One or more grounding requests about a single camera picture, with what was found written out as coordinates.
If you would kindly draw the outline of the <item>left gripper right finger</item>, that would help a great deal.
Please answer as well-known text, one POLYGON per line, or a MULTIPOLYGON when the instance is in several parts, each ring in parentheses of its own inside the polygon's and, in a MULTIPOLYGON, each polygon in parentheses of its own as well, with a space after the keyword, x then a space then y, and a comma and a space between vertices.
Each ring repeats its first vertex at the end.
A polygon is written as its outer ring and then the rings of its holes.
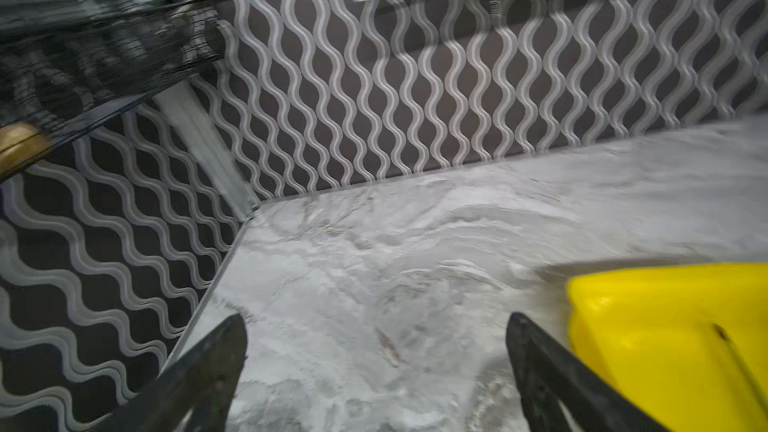
POLYGON ((532 431, 663 431, 533 320, 510 315, 506 347, 532 431))

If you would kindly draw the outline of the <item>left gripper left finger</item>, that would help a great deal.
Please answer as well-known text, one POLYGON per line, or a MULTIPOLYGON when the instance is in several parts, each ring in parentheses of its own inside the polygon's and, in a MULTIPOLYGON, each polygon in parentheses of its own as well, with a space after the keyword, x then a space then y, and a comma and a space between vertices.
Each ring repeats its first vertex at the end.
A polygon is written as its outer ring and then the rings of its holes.
POLYGON ((243 317, 227 317, 96 431, 223 431, 245 365, 243 317))

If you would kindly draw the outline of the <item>green black handled screwdriver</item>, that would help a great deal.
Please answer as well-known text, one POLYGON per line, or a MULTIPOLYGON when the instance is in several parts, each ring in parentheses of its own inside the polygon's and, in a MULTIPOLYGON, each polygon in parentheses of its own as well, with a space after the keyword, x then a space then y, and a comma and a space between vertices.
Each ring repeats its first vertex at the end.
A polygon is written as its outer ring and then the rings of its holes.
POLYGON ((763 392, 761 385, 743 355, 739 351, 735 342, 731 339, 727 331, 719 324, 712 323, 712 328, 718 338, 724 343, 731 359, 734 361, 739 373, 743 377, 752 398, 759 407, 764 418, 767 418, 767 397, 763 392))

